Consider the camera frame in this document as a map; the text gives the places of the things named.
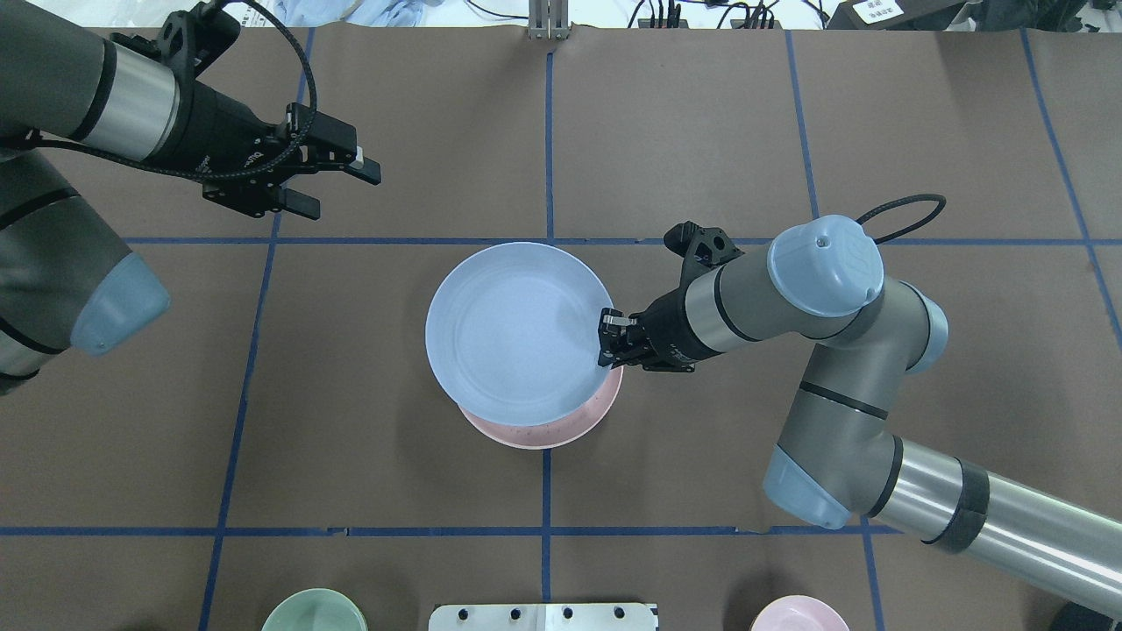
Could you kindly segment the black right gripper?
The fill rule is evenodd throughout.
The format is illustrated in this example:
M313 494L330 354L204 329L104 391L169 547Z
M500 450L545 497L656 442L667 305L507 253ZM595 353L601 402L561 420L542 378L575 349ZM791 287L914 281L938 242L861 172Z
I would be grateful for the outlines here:
M649 372L693 372L696 364L719 355L701 341L686 312L689 285L703 274L744 255L721 228L684 221L670 228L663 245L683 259L678 287L644 311L623 316L603 308L598 320L598 365L640 366Z

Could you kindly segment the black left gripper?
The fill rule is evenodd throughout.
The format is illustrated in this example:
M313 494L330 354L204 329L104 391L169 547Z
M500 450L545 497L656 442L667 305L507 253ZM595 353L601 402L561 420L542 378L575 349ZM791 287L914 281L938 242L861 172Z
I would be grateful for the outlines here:
M168 68L180 92L169 136L138 167L197 182L204 199L252 218L286 212L318 221L320 200L286 185L296 175L344 172L380 185L380 163L360 159L353 125L320 111L311 60L288 28L280 27L280 36L298 60L306 100L289 103L278 124L202 82L240 33L222 9L174 11L151 39L112 33L112 43Z

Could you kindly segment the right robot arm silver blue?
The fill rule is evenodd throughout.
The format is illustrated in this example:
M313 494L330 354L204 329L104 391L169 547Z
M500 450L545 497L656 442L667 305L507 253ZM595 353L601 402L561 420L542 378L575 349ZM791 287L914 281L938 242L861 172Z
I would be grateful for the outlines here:
M1118 619L1118 521L891 435L905 375L948 344L941 307L889 277L858 221L824 216L746 254L716 228L674 226L678 286L598 318L601 366L692 372L785 333L813 341L763 490L790 515L840 528L858 513Z

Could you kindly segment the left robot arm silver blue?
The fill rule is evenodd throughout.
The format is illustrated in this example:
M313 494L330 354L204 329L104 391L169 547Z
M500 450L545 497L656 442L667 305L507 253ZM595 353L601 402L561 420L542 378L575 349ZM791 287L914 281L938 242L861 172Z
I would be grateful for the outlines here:
M1 383L8 394L77 348L112 351L171 303L142 257L44 155L79 152L196 182L205 200L250 218L316 220L315 196L288 188L301 174L344 172L377 185L351 124L322 113L309 55L264 4L251 3L300 61L309 103L279 124L201 81L240 24L224 1L174 11L150 39L109 37L28 1L4 1L1 164Z

